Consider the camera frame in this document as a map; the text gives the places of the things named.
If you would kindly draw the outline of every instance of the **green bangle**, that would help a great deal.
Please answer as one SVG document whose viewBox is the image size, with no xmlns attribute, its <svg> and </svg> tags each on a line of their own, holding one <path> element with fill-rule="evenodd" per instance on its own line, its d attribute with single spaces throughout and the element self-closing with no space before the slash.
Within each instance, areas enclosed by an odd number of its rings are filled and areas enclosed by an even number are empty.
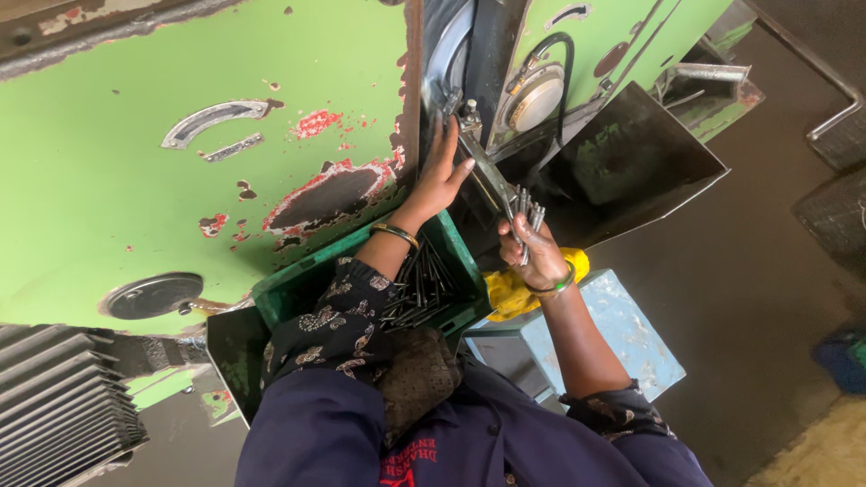
<svg viewBox="0 0 866 487">
<path fill-rule="evenodd" d="M 574 284 L 574 277 L 578 274 L 578 270 L 574 268 L 573 263 L 570 263 L 568 261 L 565 261 L 565 263 L 568 264 L 568 277 L 566 277 L 563 282 L 560 282 L 559 284 L 550 289 L 536 289 L 527 284 L 527 289 L 529 290 L 529 293 L 538 297 L 547 297 L 561 293 L 569 286 Z"/>
<path fill-rule="evenodd" d="M 370 235 L 372 235 L 373 233 L 375 233 L 377 231 L 387 231 L 388 233 L 396 235 L 396 236 L 402 238 L 403 240 L 405 240 L 406 242 L 409 242 L 409 244 L 411 244 L 412 247 L 415 247 L 415 250 L 418 249 L 418 241 L 412 235 L 410 235 L 408 231 L 405 231 L 402 228 L 398 228 L 394 225 L 388 225 L 388 224 L 372 224 L 372 225 L 370 225 Z"/>
</svg>

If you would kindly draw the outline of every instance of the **woman's hand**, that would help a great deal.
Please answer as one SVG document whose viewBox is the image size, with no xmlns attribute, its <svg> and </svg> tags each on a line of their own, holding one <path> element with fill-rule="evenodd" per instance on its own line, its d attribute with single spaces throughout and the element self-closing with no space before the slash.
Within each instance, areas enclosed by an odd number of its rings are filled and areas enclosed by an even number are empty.
<svg viewBox="0 0 866 487">
<path fill-rule="evenodd" d="M 529 248 L 529 264 L 520 265 L 523 261 L 520 243 L 512 236 L 507 220 L 499 222 L 499 241 L 502 243 L 499 255 L 502 260 L 507 262 L 526 284 L 536 289 L 551 289 L 561 284 L 569 275 L 568 264 L 553 241 L 547 224 L 542 224 L 540 230 L 535 231 L 527 224 L 527 217 L 518 213 L 514 216 L 514 229 Z"/>
<path fill-rule="evenodd" d="M 457 134 L 460 131 L 457 118 L 454 115 L 448 118 L 448 134 L 444 137 L 441 114 L 436 115 L 435 123 L 433 145 L 421 171 L 421 178 L 403 205 L 394 212 L 393 218 L 389 219 L 397 226 L 400 226 L 398 221 L 404 222 L 409 228 L 401 228 L 413 234 L 417 231 L 417 227 L 454 201 L 460 184 L 475 166 L 475 160 L 470 158 L 453 167 L 454 154 L 457 150 Z"/>
</svg>

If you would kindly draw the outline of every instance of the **metal nameplate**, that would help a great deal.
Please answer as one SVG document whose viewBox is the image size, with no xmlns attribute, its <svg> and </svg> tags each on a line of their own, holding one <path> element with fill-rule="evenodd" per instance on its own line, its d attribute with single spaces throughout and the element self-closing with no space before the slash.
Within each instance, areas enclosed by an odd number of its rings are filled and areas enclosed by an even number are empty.
<svg viewBox="0 0 866 487">
<path fill-rule="evenodd" d="M 202 159 L 208 162 L 219 162 L 227 157 L 231 157 L 240 151 L 249 149 L 253 146 L 258 146 L 265 141 L 260 133 L 254 133 L 240 142 L 236 142 L 230 146 L 223 147 L 216 152 L 202 155 Z"/>
</svg>

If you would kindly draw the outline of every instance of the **woman's left hand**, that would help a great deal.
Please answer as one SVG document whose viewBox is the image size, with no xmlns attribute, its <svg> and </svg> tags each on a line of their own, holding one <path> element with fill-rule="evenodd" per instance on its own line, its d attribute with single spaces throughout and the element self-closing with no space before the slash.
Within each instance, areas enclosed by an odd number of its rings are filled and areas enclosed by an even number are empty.
<svg viewBox="0 0 866 487">
<path fill-rule="evenodd" d="M 442 115 L 436 115 L 436 129 L 433 145 L 427 162 L 421 171 L 421 178 L 415 184 L 415 189 L 395 212 L 400 219 L 410 218 L 418 226 L 432 218 L 439 211 L 447 208 L 454 198 L 463 180 L 472 172 L 474 159 L 466 159 L 454 167 L 454 154 L 457 150 L 457 134 L 460 127 L 457 118 L 448 118 L 448 133 L 442 133 Z"/>
</svg>

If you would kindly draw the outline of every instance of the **blue cloth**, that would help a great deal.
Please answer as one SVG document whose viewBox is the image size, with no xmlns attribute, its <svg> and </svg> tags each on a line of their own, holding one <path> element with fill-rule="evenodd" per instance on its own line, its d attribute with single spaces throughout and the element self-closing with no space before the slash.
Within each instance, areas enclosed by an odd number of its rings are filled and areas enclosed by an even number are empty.
<svg viewBox="0 0 866 487">
<path fill-rule="evenodd" d="M 383 451 L 385 406 L 373 387 L 324 368 L 266 390 L 244 443 L 236 487 L 518 487 L 711 485 L 685 444 L 634 432 L 608 441 L 535 404 L 467 359 L 448 400 Z"/>
</svg>

